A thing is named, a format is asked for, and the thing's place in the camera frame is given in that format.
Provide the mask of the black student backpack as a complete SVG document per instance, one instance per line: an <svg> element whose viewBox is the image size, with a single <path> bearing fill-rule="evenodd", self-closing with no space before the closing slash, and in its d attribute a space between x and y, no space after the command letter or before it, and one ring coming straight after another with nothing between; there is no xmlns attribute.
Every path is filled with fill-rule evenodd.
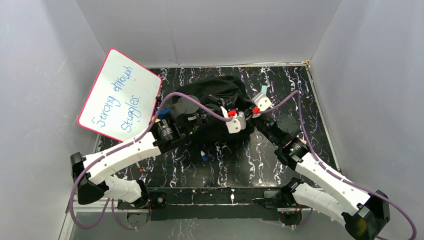
<svg viewBox="0 0 424 240"><path fill-rule="evenodd" d="M205 79L185 84L175 90L196 100L217 115L222 115L221 107L226 110L245 112L252 101L246 92L245 84L237 76L210 76ZM181 124L181 129L189 133L189 120ZM251 123L244 130L227 136L189 136L191 141L199 143L241 141L248 139L255 131Z"/></svg>

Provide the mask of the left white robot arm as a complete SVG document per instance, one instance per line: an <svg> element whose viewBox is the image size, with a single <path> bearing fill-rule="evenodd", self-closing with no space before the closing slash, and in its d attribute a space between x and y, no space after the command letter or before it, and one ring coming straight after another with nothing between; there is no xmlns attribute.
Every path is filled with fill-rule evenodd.
<svg viewBox="0 0 424 240"><path fill-rule="evenodd" d="M209 95L202 104L193 95L173 92L163 99L141 133L101 152L71 155L71 196L77 197L80 205L108 198L144 208L151 200L146 184L142 180L119 178L115 173L180 147L203 130L216 131L216 123L223 123L225 133L229 133L236 116L234 103L222 96Z"/></svg>

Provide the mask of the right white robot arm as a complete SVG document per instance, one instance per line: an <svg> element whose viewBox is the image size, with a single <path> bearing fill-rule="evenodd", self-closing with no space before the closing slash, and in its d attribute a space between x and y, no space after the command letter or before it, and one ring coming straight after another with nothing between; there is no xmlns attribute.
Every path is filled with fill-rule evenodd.
<svg viewBox="0 0 424 240"><path fill-rule="evenodd" d="M315 158L308 146L297 136L301 132L298 121L283 114L276 121L260 115L260 108L252 108L252 122L275 146L277 159L293 171L307 177L321 187L317 190L299 178L292 178L273 197L258 200L258 204L297 204L315 209L338 222L356 240L374 240L390 221L389 204L356 186L320 158Z"/></svg>

